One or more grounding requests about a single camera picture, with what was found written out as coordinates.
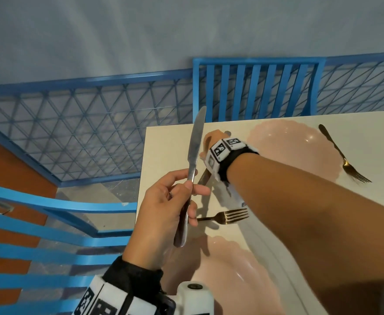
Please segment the person's right hand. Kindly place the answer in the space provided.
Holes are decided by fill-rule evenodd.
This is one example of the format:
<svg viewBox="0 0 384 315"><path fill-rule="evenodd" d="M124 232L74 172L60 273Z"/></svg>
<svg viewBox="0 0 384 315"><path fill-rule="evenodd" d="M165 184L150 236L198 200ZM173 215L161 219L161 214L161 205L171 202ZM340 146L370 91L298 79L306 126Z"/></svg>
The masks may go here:
<svg viewBox="0 0 384 315"><path fill-rule="evenodd" d="M230 131L222 132L220 130L214 130L207 133L203 140L203 152L200 153L200 159L205 160L209 149L219 140L231 136Z"/></svg>

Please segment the person's left hand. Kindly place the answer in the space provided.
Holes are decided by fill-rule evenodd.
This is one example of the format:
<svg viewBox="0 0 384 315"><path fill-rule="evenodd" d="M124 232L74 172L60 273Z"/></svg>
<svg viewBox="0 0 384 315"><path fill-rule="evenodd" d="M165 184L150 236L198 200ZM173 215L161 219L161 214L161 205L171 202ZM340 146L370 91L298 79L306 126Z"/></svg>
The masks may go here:
<svg viewBox="0 0 384 315"><path fill-rule="evenodd" d="M188 169L168 172L151 187L142 200L131 238L122 254L122 259L148 270L160 270L168 252L174 246L174 237L183 207L166 207L171 197L166 180L188 177ZM192 195L209 196L211 190L205 185L194 184Z"/></svg>

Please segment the dark metal utensil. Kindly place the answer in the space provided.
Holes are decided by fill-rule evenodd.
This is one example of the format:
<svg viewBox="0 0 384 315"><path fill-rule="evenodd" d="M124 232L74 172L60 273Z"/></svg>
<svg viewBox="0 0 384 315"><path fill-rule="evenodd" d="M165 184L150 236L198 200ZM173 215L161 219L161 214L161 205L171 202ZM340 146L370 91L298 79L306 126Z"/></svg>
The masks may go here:
<svg viewBox="0 0 384 315"><path fill-rule="evenodd" d="M197 184L202 185L202 186L206 186L207 183L209 182L211 176L212 176L212 173L208 169L205 169L205 171L201 175Z"/></svg>

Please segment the silver table knife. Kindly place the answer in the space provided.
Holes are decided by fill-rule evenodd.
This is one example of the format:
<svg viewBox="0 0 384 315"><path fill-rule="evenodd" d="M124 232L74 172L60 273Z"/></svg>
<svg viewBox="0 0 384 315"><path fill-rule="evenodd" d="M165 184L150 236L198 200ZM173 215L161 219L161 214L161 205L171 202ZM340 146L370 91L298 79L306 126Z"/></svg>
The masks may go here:
<svg viewBox="0 0 384 315"><path fill-rule="evenodd" d="M203 136L205 117L206 117L207 107L203 106L194 121L191 139L189 143L189 152L188 152L188 163L189 163L189 172L187 180L194 182L196 164L198 161L198 156L200 153L200 146ZM188 233L188 208L191 202L191 196L185 202L183 208L180 211L179 224L174 237L174 246L179 248L183 247L186 243L187 233Z"/></svg>

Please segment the person's right forearm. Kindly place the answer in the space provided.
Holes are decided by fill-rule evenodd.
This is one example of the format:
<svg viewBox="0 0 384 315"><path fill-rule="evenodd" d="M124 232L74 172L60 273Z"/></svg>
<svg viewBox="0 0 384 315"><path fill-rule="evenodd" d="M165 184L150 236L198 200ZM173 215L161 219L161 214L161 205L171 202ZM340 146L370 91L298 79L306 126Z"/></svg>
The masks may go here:
<svg viewBox="0 0 384 315"><path fill-rule="evenodd" d="M384 315L383 205L255 153L220 172L288 249L329 315Z"/></svg>

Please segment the gold fork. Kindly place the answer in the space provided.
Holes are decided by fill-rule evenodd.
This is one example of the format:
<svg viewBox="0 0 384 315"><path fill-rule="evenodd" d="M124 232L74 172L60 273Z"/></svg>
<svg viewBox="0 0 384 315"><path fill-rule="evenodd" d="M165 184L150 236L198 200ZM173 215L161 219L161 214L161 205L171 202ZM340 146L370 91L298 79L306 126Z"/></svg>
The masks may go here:
<svg viewBox="0 0 384 315"><path fill-rule="evenodd" d="M200 218L197 218L197 221L198 222L214 221L220 225L229 225L229 224L237 223L248 217L249 217L248 209L243 208L243 209L235 209L235 210L219 212L213 217L200 217Z"/></svg>
<svg viewBox="0 0 384 315"><path fill-rule="evenodd" d="M347 175L349 175L352 179L357 180L361 183L372 183L372 181L370 179L368 179L364 175L360 174L354 168L354 166L348 162L346 156L342 153L340 148L337 146L335 141L332 139L332 137L331 137L330 133L328 132L328 130L326 129L326 127L323 124L319 124L318 129L326 137L326 139L333 144L334 148L338 151L338 153L342 157L342 160L343 160L342 168L343 168L344 172Z"/></svg>

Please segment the white marker right wrist band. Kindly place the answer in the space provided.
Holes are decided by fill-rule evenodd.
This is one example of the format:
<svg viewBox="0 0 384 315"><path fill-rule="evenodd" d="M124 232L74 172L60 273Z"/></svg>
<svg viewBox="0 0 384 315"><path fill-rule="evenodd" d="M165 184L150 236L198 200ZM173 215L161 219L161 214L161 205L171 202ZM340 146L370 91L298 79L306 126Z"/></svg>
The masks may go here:
<svg viewBox="0 0 384 315"><path fill-rule="evenodd" d="M215 180L224 184L228 194L238 204L239 208L247 209L247 204L229 182L226 175L227 169L232 162L244 153L259 155L256 148L237 137L223 138L208 149L204 163Z"/></svg>

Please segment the pink scalloped plate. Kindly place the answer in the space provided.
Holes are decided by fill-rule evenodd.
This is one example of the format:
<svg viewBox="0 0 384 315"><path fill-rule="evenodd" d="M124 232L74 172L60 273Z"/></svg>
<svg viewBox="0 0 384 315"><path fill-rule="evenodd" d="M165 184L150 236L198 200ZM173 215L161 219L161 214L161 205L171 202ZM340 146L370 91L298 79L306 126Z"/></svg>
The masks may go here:
<svg viewBox="0 0 384 315"><path fill-rule="evenodd" d="M175 295L182 282L198 282L214 297L214 315L285 315L268 271L252 253L221 236L202 236L175 248L161 285Z"/></svg>
<svg viewBox="0 0 384 315"><path fill-rule="evenodd" d="M262 122L249 132L247 143L265 158L336 182L343 159L318 129L291 120Z"/></svg>

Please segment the black white left wrist band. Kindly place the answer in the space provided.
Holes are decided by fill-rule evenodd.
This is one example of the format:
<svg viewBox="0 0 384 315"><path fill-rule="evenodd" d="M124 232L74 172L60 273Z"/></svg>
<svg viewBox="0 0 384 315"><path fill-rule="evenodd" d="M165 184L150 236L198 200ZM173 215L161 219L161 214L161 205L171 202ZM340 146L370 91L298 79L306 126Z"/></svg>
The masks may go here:
<svg viewBox="0 0 384 315"><path fill-rule="evenodd" d="M176 303L161 286L162 270L148 270L122 256L95 275L72 315L174 315Z"/></svg>

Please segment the blue mesh railing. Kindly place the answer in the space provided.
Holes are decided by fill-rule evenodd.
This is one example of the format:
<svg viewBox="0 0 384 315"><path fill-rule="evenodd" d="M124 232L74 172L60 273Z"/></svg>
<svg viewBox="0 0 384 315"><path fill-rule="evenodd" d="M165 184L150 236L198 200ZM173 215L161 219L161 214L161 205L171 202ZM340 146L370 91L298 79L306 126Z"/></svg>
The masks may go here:
<svg viewBox="0 0 384 315"><path fill-rule="evenodd" d="M193 67L0 84L0 144L57 187L136 179L145 131L192 123ZM326 58L316 114L384 110L384 53Z"/></svg>

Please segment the blue slatted chair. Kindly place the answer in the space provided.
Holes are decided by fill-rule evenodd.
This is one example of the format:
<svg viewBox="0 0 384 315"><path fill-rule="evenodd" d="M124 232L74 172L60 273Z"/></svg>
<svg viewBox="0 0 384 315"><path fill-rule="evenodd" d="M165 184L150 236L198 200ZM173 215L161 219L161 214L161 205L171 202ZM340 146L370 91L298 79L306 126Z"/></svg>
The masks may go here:
<svg viewBox="0 0 384 315"><path fill-rule="evenodd" d="M57 248L27 247L22 244L0 243L0 258L16 261L30 261L42 265L71 266L108 266L121 253L116 248L125 247L132 228L98 230L94 225L73 215L104 214L121 215L137 212L136 202L87 203L52 199L35 196L0 187L0 201L7 204L22 205L51 217L78 233L63 229L42 226L36 223L10 217L0 213L0 230L12 232L12 235L31 236L50 242L63 243L89 249L90 252L103 254L69 253ZM57 275L46 273L11 274L0 273L0 290L20 289L22 292L43 291L47 289L86 289L93 281L94 275Z"/></svg>
<svg viewBox="0 0 384 315"><path fill-rule="evenodd" d="M314 116L325 57L194 58L192 122Z"/></svg>

